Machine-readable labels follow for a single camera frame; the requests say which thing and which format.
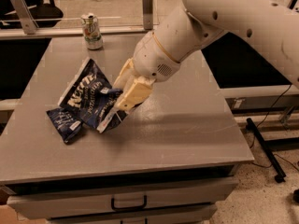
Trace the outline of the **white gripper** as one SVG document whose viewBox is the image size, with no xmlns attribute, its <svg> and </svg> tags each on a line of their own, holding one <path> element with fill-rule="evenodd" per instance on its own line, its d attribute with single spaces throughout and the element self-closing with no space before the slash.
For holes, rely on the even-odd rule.
<svg viewBox="0 0 299 224">
<path fill-rule="evenodd" d="M 176 39 L 160 32 L 148 32 L 137 43 L 133 59 L 126 61 L 113 84 L 114 89 L 122 90 L 114 107 L 129 112 L 151 95 L 155 80 L 166 81 L 179 68 Z"/>
</svg>

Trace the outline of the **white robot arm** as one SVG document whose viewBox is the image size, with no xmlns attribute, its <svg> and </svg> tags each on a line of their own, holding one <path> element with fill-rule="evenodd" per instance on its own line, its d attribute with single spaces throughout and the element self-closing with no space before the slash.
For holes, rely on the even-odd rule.
<svg viewBox="0 0 299 224">
<path fill-rule="evenodd" d="M 228 32 L 299 87 L 298 27 L 298 13 L 270 0 L 181 0 L 137 43 L 113 84 L 122 90 L 114 107 L 129 111 L 143 103 L 155 82 L 168 80 L 190 54 Z"/>
</svg>

